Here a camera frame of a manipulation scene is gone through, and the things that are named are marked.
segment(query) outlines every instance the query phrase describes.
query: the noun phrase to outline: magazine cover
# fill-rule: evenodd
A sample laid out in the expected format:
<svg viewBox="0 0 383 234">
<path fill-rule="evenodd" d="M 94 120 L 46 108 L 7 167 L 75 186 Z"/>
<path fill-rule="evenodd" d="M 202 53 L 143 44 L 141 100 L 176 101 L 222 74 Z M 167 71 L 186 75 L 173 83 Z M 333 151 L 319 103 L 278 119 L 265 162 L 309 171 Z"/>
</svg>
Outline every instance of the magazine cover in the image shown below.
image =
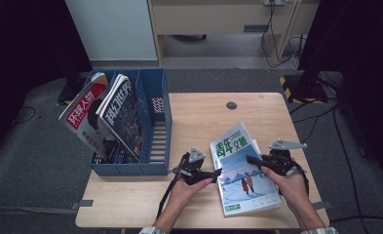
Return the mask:
<svg viewBox="0 0 383 234">
<path fill-rule="evenodd" d="M 123 74 L 119 74 L 115 79 L 109 94 L 96 114 L 139 162 L 142 129 L 134 84 Z"/>
<path fill-rule="evenodd" d="M 90 79 L 91 82 L 72 100 L 58 119 L 107 162 L 118 142 L 98 121 L 96 110 L 108 94 L 108 82 L 102 72 L 95 73 Z"/>
<path fill-rule="evenodd" d="M 238 215 L 278 208 L 279 192 L 258 167 L 247 162 L 247 156 L 260 158 L 260 152 L 242 123 L 210 144 L 218 177 L 224 215 Z"/>
</svg>

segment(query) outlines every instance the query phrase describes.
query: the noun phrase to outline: hand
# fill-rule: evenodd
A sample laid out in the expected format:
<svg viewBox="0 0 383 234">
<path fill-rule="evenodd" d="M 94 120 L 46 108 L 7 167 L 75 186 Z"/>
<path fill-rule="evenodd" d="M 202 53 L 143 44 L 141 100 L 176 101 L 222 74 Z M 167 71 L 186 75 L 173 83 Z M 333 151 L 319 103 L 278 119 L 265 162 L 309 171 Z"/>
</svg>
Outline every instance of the hand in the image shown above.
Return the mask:
<svg viewBox="0 0 383 234">
<path fill-rule="evenodd" d="M 167 206 L 153 226 L 160 228 L 167 234 L 170 233 L 179 215 L 181 215 L 182 210 L 187 206 L 191 198 L 211 182 L 212 178 L 207 178 L 193 185 L 188 185 L 183 178 L 180 178 L 171 190 Z"/>
<path fill-rule="evenodd" d="M 261 167 L 261 171 L 279 186 L 301 230 L 326 227 L 309 200 L 303 175 L 294 172 L 291 175 L 281 176 L 266 167 Z"/>
</svg>

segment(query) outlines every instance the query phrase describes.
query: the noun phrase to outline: storage crate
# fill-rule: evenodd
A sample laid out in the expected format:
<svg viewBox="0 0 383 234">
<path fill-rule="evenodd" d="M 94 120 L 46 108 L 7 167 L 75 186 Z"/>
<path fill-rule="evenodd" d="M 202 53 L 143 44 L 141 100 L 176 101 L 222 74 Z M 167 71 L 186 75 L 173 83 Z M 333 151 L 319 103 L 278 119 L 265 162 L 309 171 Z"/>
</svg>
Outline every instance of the storage crate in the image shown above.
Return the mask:
<svg viewBox="0 0 383 234">
<path fill-rule="evenodd" d="M 99 176 L 166 176 L 169 172 L 172 116 L 165 69 L 94 70 L 112 74 L 110 86 L 118 74 L 135 85 L 143 141 L 138 164 L 100 164 L 97 155 L 91 167 Z"/>
</svg>

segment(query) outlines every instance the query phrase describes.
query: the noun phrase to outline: white cabinet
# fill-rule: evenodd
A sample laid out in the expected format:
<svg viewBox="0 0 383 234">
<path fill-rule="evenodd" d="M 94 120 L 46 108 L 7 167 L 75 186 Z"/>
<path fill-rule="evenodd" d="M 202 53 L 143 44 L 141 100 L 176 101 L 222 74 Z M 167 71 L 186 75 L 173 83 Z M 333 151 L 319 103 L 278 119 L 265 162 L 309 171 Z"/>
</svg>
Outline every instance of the white cabinet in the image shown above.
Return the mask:
<svg viewBox="0 0 383 234">
<path fill-rule="evenodd" d="M 91 61 L 157 60 L 146 0 L 65 0 Z"/>
</svg>

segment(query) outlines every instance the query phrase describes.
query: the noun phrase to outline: table top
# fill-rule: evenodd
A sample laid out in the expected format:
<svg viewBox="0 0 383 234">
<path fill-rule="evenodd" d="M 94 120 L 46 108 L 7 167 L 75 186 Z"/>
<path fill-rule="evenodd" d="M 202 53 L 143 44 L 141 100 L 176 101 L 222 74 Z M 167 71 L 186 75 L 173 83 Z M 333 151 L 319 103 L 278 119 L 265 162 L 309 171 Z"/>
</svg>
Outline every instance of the table top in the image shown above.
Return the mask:
<svg viewBox="0 0 383 234">
<path fill-rule="evenodd" d="M 227 108 L 233 101 L 236 109 Z M 172 111 L 172 143 L 170 169 L 181 156 L 196 147 L 207 155 L 203 171 L 212 172 L 210 142 L 237 123 L 245 124 L 260 151 L 268 153 L 268 145 L 278 138 L 299 142 L 288 114 L 285 100 L 278 93 L 190 93 L 170 94 Z M 307 172 L 310 200 L 321 202 L 302 149 L 292 149 L 295 158 Z M 173 174 L 166 176 L 98 176 L 92 171 L 83 200 L 94 200 L 91 207 L 81 207 L 76 216 L 79 227 L 138 228 L 151 225 L 160 201 Z M 325 209 L 318 214 L 326 225 Z M 286 201 L 280 208 L 232 217 L 224 217 L 218 184 L 211 184 L 195 195 L 184 209 L 174 228 L 297 228 L 297 221 Z"/>
</svg>

